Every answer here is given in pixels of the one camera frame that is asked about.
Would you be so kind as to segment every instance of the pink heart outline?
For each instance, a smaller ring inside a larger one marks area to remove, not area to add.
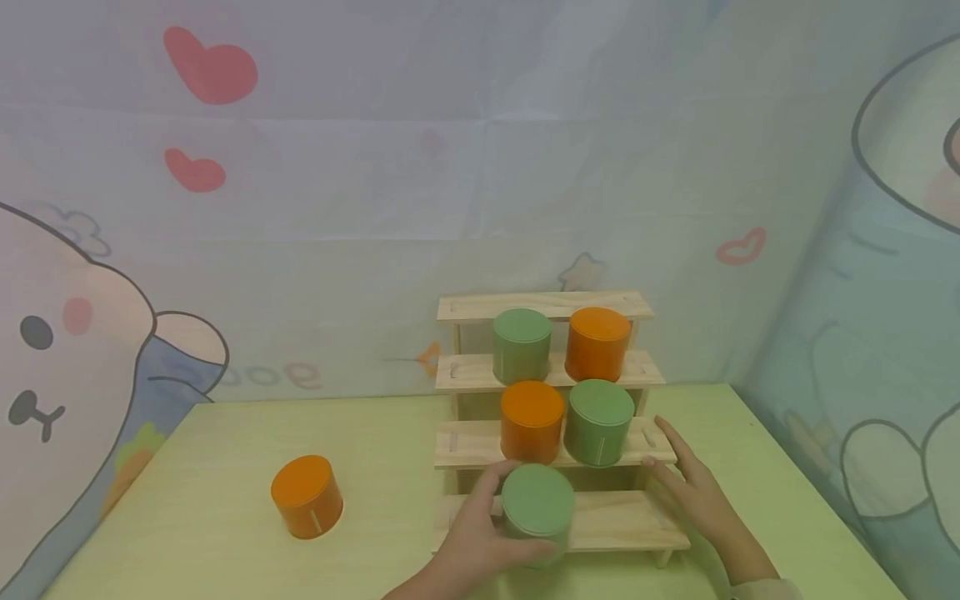
[[[230,104],[245,98],[256,87],[256,62],[239,46],[219,44],[204,48],[182,27],[168,27],[163,32],[163,45],[180,79],[204,104]]]
[[[219,189],[227,180],[227,172],[212,158],[191,160],[183,150],[168,148],[163,153],[170,175],[189,192],[204,194]]]
[[[767,230],[765,228],[753,228],[738,240],[724,242],[716,250],[717,260],[725,265],[738,267],[756,260],[763,247],[767,243]],[[733,251],[747,251],[746,254],[733,253]]]

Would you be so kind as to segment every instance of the table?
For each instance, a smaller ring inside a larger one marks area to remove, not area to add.
[[[432,469],[445,396],[197,406],[45,600],[377,600],[428,558],[443,475]],[[904,600],[846,525],[726,385],[667,386],[647,414],[668,418],[713,469],[780,573],[809,600]],[[269,488],[301,454],[332,462],[341,521],[317,540],[283,529]],[[569,556],[516,571],[477,600],[723,598],[709,545],[652,555]]]

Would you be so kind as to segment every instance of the pink cheek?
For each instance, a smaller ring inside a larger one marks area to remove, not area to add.
[[[93,323],[93,304],[86,298],[71,298],[63,305],[63,327],[70,335],[84,335]]]

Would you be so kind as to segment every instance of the container lid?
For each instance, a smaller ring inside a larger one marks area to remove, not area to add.
[[[573,486],[555,468],[522,465],[503,482],[503,513],[530,536],[555,536],[573,520]]]
[[[598,425],[620,425],[634,417],[626,390],[604,379],[585,379],[570,390],[570,408]]]
[[[529,308],[505,310],[493,320],[493,332],[496,335],[519,344],[539,342],[552,330],[549,319]]]
[[[627,318],[601,306],[588,306],[575,311],[570,315],[570,326],[580,335],[600,342],[612,342],[630,336]]]
[[[286,464],[274,477],[270,495],[280,508],[296,508],[320,495],[333,469],[323,456],[301,456]]]
[[[545,427],[564,416],[564,399],[542,381],[518,381],[500,397],[503,416],[525,427]]]

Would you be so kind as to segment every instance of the sleeve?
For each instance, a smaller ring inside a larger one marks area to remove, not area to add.
[[[732,600],[803,600],[800,591],[786,579],[764,579],[737,586]]]

